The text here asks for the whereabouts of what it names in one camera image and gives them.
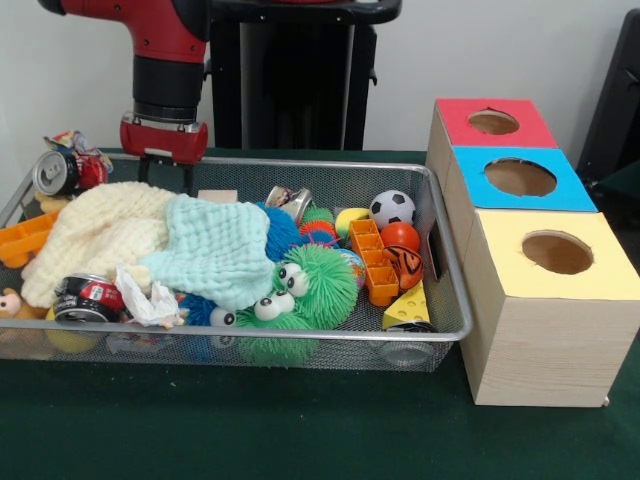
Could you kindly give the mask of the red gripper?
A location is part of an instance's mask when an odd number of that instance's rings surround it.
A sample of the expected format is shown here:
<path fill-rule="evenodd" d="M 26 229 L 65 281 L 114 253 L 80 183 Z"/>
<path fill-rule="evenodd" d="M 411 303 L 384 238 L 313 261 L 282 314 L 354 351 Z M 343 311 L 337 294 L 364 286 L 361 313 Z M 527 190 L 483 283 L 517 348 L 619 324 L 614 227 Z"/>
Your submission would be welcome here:
<path fill-rule="evenodd" d="M 206 123 L 163 123 L 126 112 L 120 121 L 120 141 L 127 154 L 141 157 L 140 182 L 149 182 L 148 155 L 169 158 L 183 165 L 182 192 L 192 195 L 195 164 L 203 158 L 208 143 Z"/>

